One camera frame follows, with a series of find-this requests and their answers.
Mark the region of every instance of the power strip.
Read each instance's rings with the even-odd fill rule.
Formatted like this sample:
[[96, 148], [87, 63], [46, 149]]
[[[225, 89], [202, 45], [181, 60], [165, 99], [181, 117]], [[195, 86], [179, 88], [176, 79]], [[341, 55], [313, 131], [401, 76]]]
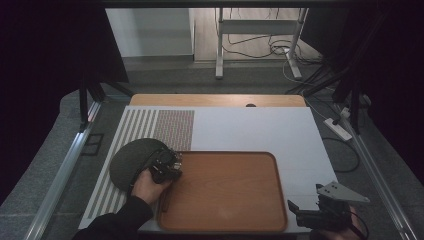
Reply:
[[332, 118], [329, 118], [325, 120], [324, 123], [344, 141], [347, 141], [352, 138], [352, 135], [350, 135], [346, 130], [344, 130], [339, 124], [334, 125], [333, 121], [334, 120]]

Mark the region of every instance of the wooden edge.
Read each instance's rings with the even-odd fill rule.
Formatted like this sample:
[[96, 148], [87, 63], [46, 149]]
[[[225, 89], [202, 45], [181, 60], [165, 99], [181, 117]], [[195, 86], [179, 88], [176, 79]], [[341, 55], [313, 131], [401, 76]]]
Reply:
[[191, 107], [306, 107], [300, 95], [135, 94], [130, 106]]

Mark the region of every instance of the aluminum rail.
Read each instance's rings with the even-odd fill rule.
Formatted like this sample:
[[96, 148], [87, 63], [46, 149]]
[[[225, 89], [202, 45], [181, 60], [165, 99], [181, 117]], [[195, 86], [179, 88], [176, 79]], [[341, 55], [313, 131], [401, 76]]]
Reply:
[[78, 133], [60, 166], [56, 177], [53, 180], [40, 208], [35, 215], [28, 232], [26, 233], [25, 240], [40, 239], [47, 227], [50, 217], [62, 195], [63, 189], [68, 182], [68, 179], [74, 169], [75, 163], [81, 153], [85, 141], [93, 128], [93, 121], [101, 107], [101, 103], [94, 102], [88, 111], [88, 125], [84, 132]]
[[[337, 111], [341, 112], [339, 106], [336, 105]], [[353, 142], [358, 150], [361, 157], [362, 163], [367, 169], [368, 175], [370, 176], [374, 186], [376, 187], [378, 194], [380, 195], [384, 205], [387, 208], [399, 234], [404, 240], [417, 240], [417, 236], [409, 222], [408, 217], [402, 209], [399, 201], [396, 199], [389, 185], [384, 179], [383, 174], [379, 170], [377, 164], [364, 141], [360, 135], [357, 135], [350, 123], [346, 118], [342, 118], [343, 125], [347, 128], [348, 132], [352, 135]]]

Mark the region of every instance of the wooden panel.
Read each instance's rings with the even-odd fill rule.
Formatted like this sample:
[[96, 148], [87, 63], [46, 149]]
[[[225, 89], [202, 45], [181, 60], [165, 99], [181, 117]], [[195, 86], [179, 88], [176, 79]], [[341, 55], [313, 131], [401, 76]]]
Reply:
[[193, 106], [193, 107], [306, 107], [299, 95], [242, 94], [136, 94], [130, 106]]
[[171, 231], [282, 232], [287, 226], [275, 158], [267, 152], [182, 152], [182, 177], [162, 201]]

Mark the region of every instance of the gray floor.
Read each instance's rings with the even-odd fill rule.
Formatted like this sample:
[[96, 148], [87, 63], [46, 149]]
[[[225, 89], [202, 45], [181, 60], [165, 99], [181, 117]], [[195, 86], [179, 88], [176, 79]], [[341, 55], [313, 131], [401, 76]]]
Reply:
[[[228, 62], [225, 65], [224, 80], [214, 78], [213, 63], [175, 61], [140, 64], [137, 61], [127, 65], [130, 84], [128, 88], [138, 93], [245, 93], [283, 94], [297, 84], [287, 80], [291, 77], [288, 69], [283, 72], [283, 62]], [[301, 67], [302, 73], [310, 75], [316, 66]], [[92, 134], [104, 134], [98, 155], [81, 156], [65, 188], [53, 217], [46, 228], [43, 239], [70, 239], [85, 210], [94, 188], [102, 161], [107, 154], [121, 113], [129, 98], [105, 85], [108, 98], [102, 103]], [[315, 96], [331, 105], [330, 90], [323, 90]], [[329, 106], [315, 98], [308, 102], [325, 118], [335, 117]], [[62, 163], [79, 128], [78, 94], [64, 97], [61, 112], [45, 143], [30, 168], [22, 177], [8, 199], [0, 207], [0, 239], [22, 239], [34, 218], [53, 178]], [[324, 118], [313, 112], [322, 137], [336, 136], [322, 123]], [[378, 166], [382, 170], [396, 198], [415, 227], [419, 237], [424, 237], [420, 228], [424, 221], [424, 188], [417, 181], [396, 151], [375, 128], [372, 120], [361, 111], [361, 136], [366, 141]], [[354, 153], [346, 146], [333, 141], [324, 141], [334, 168], [343, 169], [355, 161]], [[361, 164], [352, 173], [338, 173], [342, 184], [369, 197], [370, 205], [355, 205], [358, 214], [364, 218], [371, 235], [370, 239], [401, 239], [380, 196]]]

